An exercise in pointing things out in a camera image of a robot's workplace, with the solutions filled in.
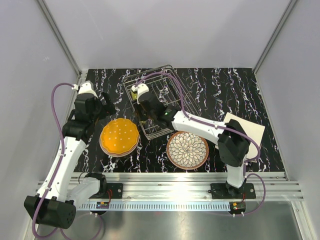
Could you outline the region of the metal wire dish rack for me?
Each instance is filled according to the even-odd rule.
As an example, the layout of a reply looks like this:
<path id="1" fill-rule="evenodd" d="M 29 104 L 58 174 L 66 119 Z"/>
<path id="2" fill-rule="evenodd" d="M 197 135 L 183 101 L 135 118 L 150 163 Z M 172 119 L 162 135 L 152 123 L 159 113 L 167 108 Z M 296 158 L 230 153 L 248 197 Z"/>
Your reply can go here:
<path id="1" fill-rule="evenodd" d="M 148 77 L 143 81 L 149 88 L 149 91 L 156 95 L 158 100 L 165 106 L 181 106 L 181 101 L 184 103 L 186 112 L 200 116 L 201 107 L 198 102 L 200 90 L 196 89 L 198 81 L 193 80 L 192 71 L 187 68 L 175 69 L 170 64 L 153 68 L 138 70 L 135 74 L 129 75 L 123 79 L 125 91 L 131 103 L 131 108 L 135 113 L 135 118 L 138 121 L 142 132 L 148 140 L 168 135 L 172 132 L 171 129 L 162 129 L 156 125 L 145 114 L 143 108 L 138 106 L 136 101 L 132 101 L 131 87 L 147 75 L 157 73 Z"/>

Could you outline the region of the pink polka dot plate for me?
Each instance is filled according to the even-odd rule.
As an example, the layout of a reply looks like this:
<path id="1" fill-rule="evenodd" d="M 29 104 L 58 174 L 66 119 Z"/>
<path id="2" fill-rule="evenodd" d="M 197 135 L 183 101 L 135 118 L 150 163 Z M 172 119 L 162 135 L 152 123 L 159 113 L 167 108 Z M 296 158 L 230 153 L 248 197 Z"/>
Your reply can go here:
<path id="1" fill-rule="evenodd" d="M 127 155 L 131 154 L 137 148 L 138 143 L 139 142 L 137 142 L 130 150 L 125 151 L 123 153 L 111 153 L 111 152 L 108 152 L 107 149 L 103 147 L 102 141 L 101 140 L 99 141 L 100 148 L 102 149 L 102 151 L 106 155 L 111 156 L 111 157 L 115 157 L 115 158 L 120 158 L 120 157 L 124 157 L 124 156 L 127 156 Z"/>

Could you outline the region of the green polka dot plate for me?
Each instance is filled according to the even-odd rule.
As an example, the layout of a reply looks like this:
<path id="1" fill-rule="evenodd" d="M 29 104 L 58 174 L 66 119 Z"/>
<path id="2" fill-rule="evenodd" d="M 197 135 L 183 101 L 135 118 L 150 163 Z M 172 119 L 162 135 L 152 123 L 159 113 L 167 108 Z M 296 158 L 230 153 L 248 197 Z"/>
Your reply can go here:
<path id="1" fill-rule="evenodd" d="M 131 94 L 132 101 L 136 102 L 138 100 L 138 92 L 131 91 L 130 94 Z"/>

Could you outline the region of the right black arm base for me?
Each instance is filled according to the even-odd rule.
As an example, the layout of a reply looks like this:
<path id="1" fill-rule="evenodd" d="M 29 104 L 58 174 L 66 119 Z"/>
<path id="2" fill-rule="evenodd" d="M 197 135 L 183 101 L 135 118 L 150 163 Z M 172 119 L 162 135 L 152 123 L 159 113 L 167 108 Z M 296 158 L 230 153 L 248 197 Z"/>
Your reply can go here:
<path id="1" fill-rule="evenodd" d="M 255 199 L 256 192 L 252 183 L 244 182 L 240 188 L 233 187 L 228 183 L 211 183 L 208 193 L 212 199 L 234 200 L 234 199 Z"/>

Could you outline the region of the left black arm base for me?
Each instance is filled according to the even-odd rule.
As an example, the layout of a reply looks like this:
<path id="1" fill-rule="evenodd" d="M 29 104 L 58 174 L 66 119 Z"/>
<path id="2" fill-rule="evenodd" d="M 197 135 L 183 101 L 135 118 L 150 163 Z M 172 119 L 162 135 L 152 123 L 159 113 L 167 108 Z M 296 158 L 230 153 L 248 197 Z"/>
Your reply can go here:
<path id="1" fill-rule="evenodd" d="M 106 184 L 106 191 L 104 193 L 99 192 L 92 195 L 90 199 L 122 199 L 123 198 L 123 183 L 120 182 L 109 182 Z"/>

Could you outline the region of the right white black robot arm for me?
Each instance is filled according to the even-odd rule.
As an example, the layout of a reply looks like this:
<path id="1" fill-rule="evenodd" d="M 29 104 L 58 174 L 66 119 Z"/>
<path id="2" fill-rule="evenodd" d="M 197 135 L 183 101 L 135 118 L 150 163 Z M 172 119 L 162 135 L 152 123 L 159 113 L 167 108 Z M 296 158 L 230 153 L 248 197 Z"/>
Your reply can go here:
<path id="1" fill-rule="evenodd" d="M 133 100 L 142 113 L 159 127 L 188 132 L 202 137 L 218 147 L 220 160 L 227 167 L 225 186 L 221 188 L 232 199 L 245 193 L 244 161 L 249 152 L 250 141 L 240 123 L 236 120 L 217 122 L 192 115 L 185 111 L 184 101 L 180 106 L 165 106 L 157 96 L 146 90 L 133 91 Z"/>

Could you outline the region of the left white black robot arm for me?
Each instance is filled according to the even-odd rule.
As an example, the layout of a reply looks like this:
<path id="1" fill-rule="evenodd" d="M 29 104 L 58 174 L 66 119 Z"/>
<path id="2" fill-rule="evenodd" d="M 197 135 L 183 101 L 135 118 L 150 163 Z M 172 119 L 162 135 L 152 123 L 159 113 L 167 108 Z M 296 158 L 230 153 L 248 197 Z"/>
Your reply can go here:
<path id="1" fill-rule="evenodd" d="M 103 92 L 105 104 L 92 93 L 77 95 L 67 122 L 62 127 L 62 142 L 53 165 L 36 195 L 28 195 L 24 207 L 33 225 L 68 229 L 77 209 L 89 198 L 101 199 L 110 193 L 106 177 L 90 172 L 73 190 L 68 186 L 72 173 L 95 131 L 98 121 L 116 113 L 110 96 Z"/>

